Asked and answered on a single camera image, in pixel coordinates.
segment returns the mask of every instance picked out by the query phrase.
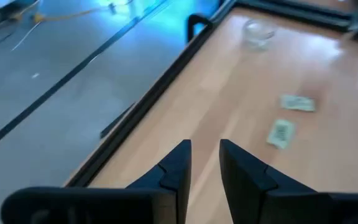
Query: concrete floor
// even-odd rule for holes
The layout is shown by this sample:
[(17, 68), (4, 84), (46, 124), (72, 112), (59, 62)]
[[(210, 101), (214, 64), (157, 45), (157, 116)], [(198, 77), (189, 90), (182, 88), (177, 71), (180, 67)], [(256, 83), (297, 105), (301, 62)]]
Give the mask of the concrete floor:
[[(46, 14), (96, 7), (102, 0), (49, 0)], [(136, 9), (100, 12), (44, 23), (15, 51), (29, 30), (22, 24), (0, 44), (0, 129), (154, 1)], [(139, 99), (185, 45), (185, 21), (211, 14), (216, 0), (168, 0), (0, 140), (0, 205), (11, 192), (60, 186), (99, 143), (100, 132)]]

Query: black handle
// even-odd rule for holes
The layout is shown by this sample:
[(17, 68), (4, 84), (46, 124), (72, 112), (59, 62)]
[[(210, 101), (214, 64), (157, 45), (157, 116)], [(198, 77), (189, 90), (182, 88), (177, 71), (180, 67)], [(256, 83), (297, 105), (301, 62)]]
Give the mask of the black handle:
[(210, 26), (212, 27), (213, 23), (205, 18), (202, 15), (199, 14), (192, 14), (189, 16), (189, 18), (187, 19), (187, 42), (189, 43), (193, 37), (194, 37), (194, 26), (197, 24), (204, 24), (207, 27)]

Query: gray floor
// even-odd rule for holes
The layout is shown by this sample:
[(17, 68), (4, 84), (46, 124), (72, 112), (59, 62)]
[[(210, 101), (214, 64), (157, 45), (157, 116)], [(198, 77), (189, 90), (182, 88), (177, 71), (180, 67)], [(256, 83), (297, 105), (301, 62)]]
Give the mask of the gray floor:
[[(64, 14), (95, 7), (96, 0), (45, 1), (42, 10)], [(135, 14), (153, 1), (138, 0)], [(138, 100), (185, 45), (185, 21), (211, 13), (215, 0), (168, 0), (0, 141), (0, 204), (11, 192), (59, 186), (97, 146), (100, 131)], [(101, 12), (42, 24), (15, 51), (28, 30), (0, 45), (0, 129), (134, 16)]]

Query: black frame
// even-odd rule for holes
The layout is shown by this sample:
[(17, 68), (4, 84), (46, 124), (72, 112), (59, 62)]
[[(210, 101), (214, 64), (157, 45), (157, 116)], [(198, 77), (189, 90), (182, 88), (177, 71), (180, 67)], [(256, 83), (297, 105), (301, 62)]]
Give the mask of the black frame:
[[(164, 94), (165, 90), (186, 67), (195, 53), (211, 36), (217, 26), (220, 25), (225, 16), (235, 7), (245, 7), (268, 12), (289, 19), (296, 19), (310, 25), (334, 29), (339, 32), (346, 32), (352, 24), (352, 18), (355, 16), (290, 0), (219, 0), (219, 9), (210, 19), (198, 14), (191, 15), (187, 20), (188, 45), (184, 51), (140, 101), (117, 123), (106, 140), (68, 181), (66, 187), (87, 187), (89, 185), (105, 163), (130, 135), (132, 130), (136, 128), (149, 109)], [(198, 35), (195, 35), (194, 30), (196, 24), (204, 25), (203, 30)]]

